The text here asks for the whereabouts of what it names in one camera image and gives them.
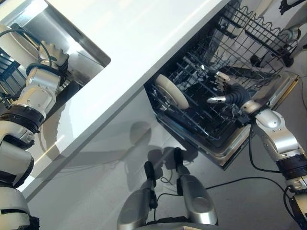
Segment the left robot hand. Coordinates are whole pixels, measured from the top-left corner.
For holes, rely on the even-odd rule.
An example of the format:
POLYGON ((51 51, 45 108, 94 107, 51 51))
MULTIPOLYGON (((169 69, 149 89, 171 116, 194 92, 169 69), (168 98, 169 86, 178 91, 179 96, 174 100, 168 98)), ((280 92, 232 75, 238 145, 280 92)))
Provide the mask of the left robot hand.
POLYGON ((64 53, 61 48, 57 48, 53 43, 42 41, 39 47, 39 59, 42 64, 49 65, 49 57, 51 66, 60 72, 66 72, 68 69, 69 55, 64 53))

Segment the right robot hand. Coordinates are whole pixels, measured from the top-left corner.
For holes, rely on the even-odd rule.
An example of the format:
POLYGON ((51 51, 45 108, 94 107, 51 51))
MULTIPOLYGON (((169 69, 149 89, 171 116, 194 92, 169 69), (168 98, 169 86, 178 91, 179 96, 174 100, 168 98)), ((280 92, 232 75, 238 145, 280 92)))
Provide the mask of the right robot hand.
POLYGON ((250 99, 250 95, 247 90, 234 81, 230 76, 220 71, 217 71, 214 76, 216 82, 218 83, 218 88, 223 91, 224 95, 208 98, 207 103, 236 104, 238 106, 242 106, 250 99))

